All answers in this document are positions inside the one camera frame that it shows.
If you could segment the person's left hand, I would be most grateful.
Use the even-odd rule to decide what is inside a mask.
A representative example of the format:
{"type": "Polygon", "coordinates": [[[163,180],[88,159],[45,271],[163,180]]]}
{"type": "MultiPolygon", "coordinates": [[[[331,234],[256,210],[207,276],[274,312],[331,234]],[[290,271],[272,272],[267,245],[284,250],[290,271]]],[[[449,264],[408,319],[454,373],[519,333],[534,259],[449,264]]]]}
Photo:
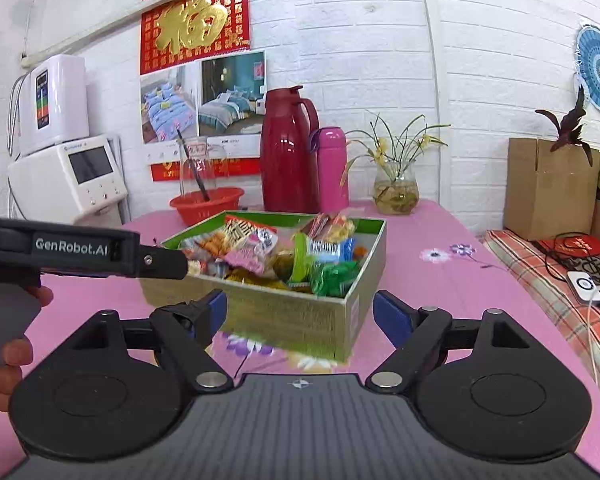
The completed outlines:
{"type": "Polygon", "coordinates": [[[33,361],[26,331],[52,300],[53,293],[45,286],[0,284],[0,412],[7,411],[10,396],[22,379],[22,368],[33,361]]]}

